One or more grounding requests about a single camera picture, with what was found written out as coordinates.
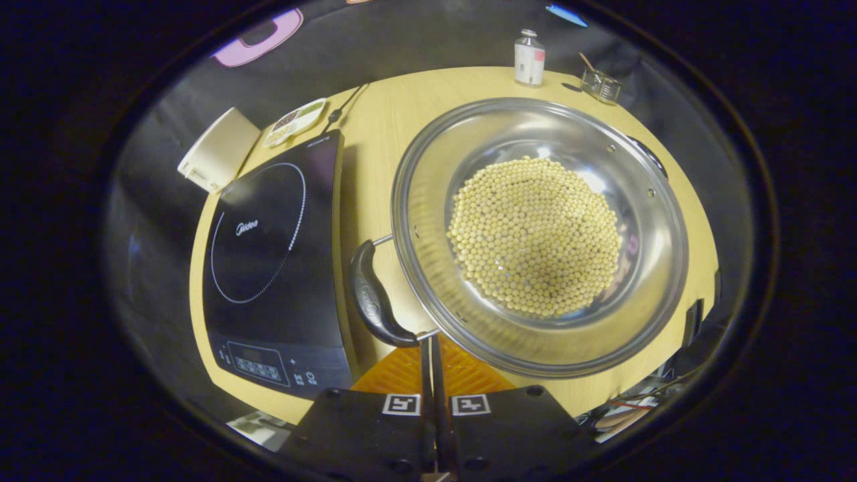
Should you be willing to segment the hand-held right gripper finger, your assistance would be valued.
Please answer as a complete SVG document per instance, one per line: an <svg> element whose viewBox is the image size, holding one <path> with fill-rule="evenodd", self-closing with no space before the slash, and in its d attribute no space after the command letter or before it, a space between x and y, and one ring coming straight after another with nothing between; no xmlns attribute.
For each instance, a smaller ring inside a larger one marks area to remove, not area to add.
<svg viewBox="0 0 857 482"><path fill-rule="evenodd" d="M422 479L438 469L431 342L395 349L351 390L328 388L285 457L319 479Z"/></svg>
<svg viewBox="0 0 857 482"><path fill-rule="evenodd" d="M565 479L597 450L547 388L512 387L442 335L432 385L437 467L451 479Z"/></svg>

